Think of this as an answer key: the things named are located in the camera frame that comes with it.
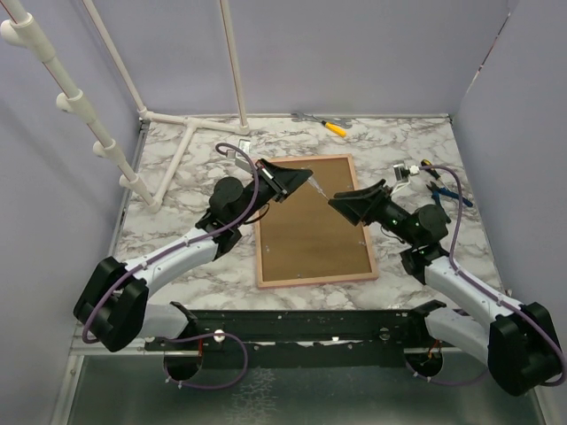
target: yellow screwdriver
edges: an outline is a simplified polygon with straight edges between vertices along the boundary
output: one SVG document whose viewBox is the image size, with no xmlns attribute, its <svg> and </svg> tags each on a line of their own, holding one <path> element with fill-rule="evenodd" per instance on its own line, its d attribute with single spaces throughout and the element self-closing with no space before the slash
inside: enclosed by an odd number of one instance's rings
<svg viewBox="0 0 567 425">
<path fill-rule="evenodd" d="M 306 115 L 305 113 L 302 112 L 295 112 L 291 116 L 298 118 L 299 120 L 320 122 L 336 135 L 340 135 L 341 137 L 346 136 L 346 131 L 344 128 L 341 128 L 338 125 L 333 124 L 331 122 L 321 120 L 320 118 L 314 117 L 313 115 Z"/>
</svg>

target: wooden frame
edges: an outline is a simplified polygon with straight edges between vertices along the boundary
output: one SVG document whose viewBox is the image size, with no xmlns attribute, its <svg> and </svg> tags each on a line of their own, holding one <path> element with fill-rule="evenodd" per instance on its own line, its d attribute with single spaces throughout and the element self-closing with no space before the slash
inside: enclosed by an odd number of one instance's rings
<svg viewBox="0 0 567 425">
<path fill-rule="evenodd" d="M 345 158 L 347 160 L 350 169 L 350 175 L 353 180 L 353 189 L 357 190 L 359 188 L 359 183 L 358 183 L 358 179 L 356 178 L 353 156 L 351 154 L 316 155 L 309 157 L 282 157 L 282 158 L 272 158 L 269 159 L 269 161 L 274 164 L 278 164 L 278 165 L 281 164 L 284 166 L 286 162 L 314 161 L 314 160 L 338 159 L 338 158 Z M 256 264 L 257 264 L 258 287 L 261 289 L 281 288 L 281 287 L 289 287 L 289 286 L 323 284 L 323 283 L 334 283 L 334 282 L 375 280 L 378 277 L 377 261 L 375 258 L 374 250 L 372 249 L 372 241 L 370 238 L 368 228 L 362 227 L 362 233 L 364 237 L 364 242 L 366 244 L 366 252 L 368 253 L 368 257 L 369 257 L 369 265 L 370 265 L 369 273 L 331 275 L 331 276 L 321 276 L 315 278 L 314 277 L 297 278 L 297 279 L 286 279 L 281 281 L 264 281 L 264 274 L 262 270 L 263 245 L 261 242 L 260 222 L 257 221 L 254 224 L 254 234 L 256 237 L 256 259 L 257 259 Z"/>
</svg>

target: screwdriver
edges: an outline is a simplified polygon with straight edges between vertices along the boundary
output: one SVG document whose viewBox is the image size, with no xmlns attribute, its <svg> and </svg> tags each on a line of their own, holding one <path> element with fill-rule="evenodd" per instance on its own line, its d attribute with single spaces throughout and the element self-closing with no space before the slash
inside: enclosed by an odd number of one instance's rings
<svg viewBox="0 0 567 425">
<path fill-rule="evenodd" d="M 341 137 L 346 136 L 346 131 L 343 128 L 339 127 L 338 125 L 333 124 L 332 122 L 322 120 L 322 119 L 317 118 L 313 115 L 307 115 L 303 112 L 295 112 L 295 113 L 292 114 L 292 116 L 294 116 L 294 117 L 296 117 L 300 120 L 320 122 L 321 124 L 323 124 L 323 126 L 325 128 L 329 129 L 330 131 L 332 131 L 336 135 L 340 135 Z"/>
<path fill-rule="evenodd" d="M 422 159 L 421 165 L 432 166 L 433 164 L 427 159 Z M 439 173 L 435 171 L 435 168 L 430 168 L 429 170 L 425 170 L 425 172 L 427 172 L 431 177 L 433 177 L 435 180 L 440 182 L 443 186 L 447 187 L 446 184 L 441 180 L 441 176 L 439 175 Z"/>
</svg>

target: vertical white pole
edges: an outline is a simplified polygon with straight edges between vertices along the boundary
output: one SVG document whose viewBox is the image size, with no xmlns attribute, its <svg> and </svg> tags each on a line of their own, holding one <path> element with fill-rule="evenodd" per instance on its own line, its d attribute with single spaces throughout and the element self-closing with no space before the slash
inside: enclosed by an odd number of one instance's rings
<svg viewBox="0 0 567 425">
<path fill-rule="evenodd" d="M 122 79 L 126 83 L 126 86 L 128 87 L 130 94 L 134 98 L 136 109 L 138 110 L 138 112 L 147 111 L 144 102 L 142 101 L 142 97 L 140 96 L 140 93 L 136 89 L 136 86 L 132 81 L 132 77 L 130 77 L 130 74 L 128 73 L 128 69 L 126 69 L 126 66 L 124 65 L 124 61 L 120 57 L 120 53 L 116 49 L 116 45 L 114 44 L 113 39 L 111 38 L 110 34 L 108 34 L 108 30 L 105 27 L 105 23 L 98 14 L 97 8 L 92 3 L 92 0 L 82 0 L 82 3 L 84 4 L 85 9 L 87 9 L 87 13 L 92 19 L 93 24 L 95 24 L 95 27 L 97 28 L 97 31 L 100 34 L 100 37 L 103 39 L 103 42 L 105 43 L 105 46 L 108 49 L 108 52 L 110 53 L 110 56 L 113 58 L 114 64 L 116 64 L 116 67 L 118 68 L 118 72 L 120 73 Z"/>
<path fill-rule="evenodd" d="M 224 34 L 227 37 L 227 46 L 229 48 L 230 67 L 232 68 L 232 77 L 234 78 L 234 88 L 237 92 L 238 115 L 240 116 L 240 126 L 248 128 L 248 119 L 246 118 L 245 95 L 242 89 L 242 81 L 240 79 L 240 67 L 238 66 L 237 43 L 234 39 L 234 30 L 232 28 L 232 18 L 230 17 L 229 0 L 221 1 L 222 23 L 224 25 Z"/>
</svg>

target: small white connector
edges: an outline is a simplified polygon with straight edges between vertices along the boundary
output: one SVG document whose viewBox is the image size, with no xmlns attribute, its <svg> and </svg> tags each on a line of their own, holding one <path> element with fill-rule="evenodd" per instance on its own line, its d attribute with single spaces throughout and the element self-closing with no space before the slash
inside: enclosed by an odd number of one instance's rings
<svg viewBox="0 0 567 425">
<path fill-rule="evenodd" d="M 216 341 L 216 342 L 219 343 L 219 344 L 220 344 L 222 341 L 224 341 L 224 338 L 226 337 L 226 336 L 224 335 L 224 330 L 222 330 L 222 329 L 216 329 L 216 330 L 214 331 L 214 333 L 215 333 L 215 334 L 221 334 L 221 335 L 215 335 L 215 336 L 213 336 L 214 341 Z"/>
<path fill-rule="evenodd" d="M 409 167 L 409 175 L 418 175 L 418 174 L 419 174 L 419 166 Z"/>
</svg>

